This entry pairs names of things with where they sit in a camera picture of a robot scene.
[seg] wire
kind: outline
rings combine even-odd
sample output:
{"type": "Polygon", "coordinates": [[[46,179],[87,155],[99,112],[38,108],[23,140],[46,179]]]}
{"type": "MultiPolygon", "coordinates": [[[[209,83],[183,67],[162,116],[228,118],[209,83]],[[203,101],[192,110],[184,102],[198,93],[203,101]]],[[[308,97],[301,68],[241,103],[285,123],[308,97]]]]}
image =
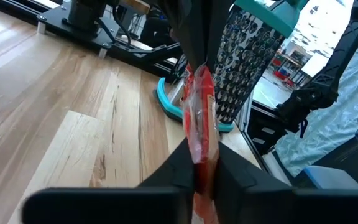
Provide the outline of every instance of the wire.
{"type": "Polygon", "coordinates": [[[117,9],[117,6],[112,6],[112,16],[113,16],[114,20],[116,21],[116,23],[118,24],[118,26],[124,31],[125,35],[127,36],[127,39],[128,39],[127,46],[130,47],[131,46],[131,36],[129,35],[128,30],[125,29],[125,27],[122,25],[121,21],[118,19],[116,9],[117,9]]]}

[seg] teal lid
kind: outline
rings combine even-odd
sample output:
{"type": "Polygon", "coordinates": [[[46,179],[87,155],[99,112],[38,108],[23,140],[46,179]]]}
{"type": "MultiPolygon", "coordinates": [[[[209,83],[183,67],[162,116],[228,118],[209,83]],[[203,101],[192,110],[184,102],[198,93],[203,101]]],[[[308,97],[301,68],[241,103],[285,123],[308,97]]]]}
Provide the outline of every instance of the teal lid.
{"type": "Polygon", "coordinates": [[[236,0],[234,4],[288,38],[298,22],[300,11],[307,2],[308,0],[285,0],[272,11],[256,0],[236,0]]]}

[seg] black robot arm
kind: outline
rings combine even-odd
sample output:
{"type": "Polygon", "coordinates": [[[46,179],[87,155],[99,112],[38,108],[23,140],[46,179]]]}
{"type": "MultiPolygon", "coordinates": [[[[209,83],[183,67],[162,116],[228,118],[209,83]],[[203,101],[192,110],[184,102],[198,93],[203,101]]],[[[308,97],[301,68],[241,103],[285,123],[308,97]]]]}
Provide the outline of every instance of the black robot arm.
{"type": "Polygon", "coordinates": [[[358,48],[358,1],[352,8],[350,21],[327,65],[305,86],[295,90],[277,112],[288,129],[299,130],[301,138],[307,126],[306,117],[313,110],[330,107],[338,98],[339,79],[358,48]]]}

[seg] red plastic bag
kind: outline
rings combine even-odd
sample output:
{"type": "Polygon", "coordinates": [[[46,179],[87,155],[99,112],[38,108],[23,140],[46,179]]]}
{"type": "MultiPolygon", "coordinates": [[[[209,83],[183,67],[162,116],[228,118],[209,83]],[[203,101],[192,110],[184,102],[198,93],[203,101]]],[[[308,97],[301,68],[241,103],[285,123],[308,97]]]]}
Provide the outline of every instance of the red plastic bag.
{"type": "Polygon", "coordinates": [[[219,156],[213,79],[206,65],[195,72],[187,65],[186,72],[182,109],[183,127],[195,164],[193,223],[218,223],[211,199],[219,156]]]}

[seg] wooden floor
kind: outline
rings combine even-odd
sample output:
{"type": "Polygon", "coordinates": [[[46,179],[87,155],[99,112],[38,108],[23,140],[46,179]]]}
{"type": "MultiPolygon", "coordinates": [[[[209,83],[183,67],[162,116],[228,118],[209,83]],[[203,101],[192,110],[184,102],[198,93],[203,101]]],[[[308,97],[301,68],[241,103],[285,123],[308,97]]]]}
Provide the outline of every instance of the wooden floor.
{"type": "MultiPolygon", "coordinates": [[[[48,186],[134,187],[184,138],[158,78],[0,12],[0,224],[48,186]]],[[[227,144],[257,165],[238,130],[227,144]]]]}

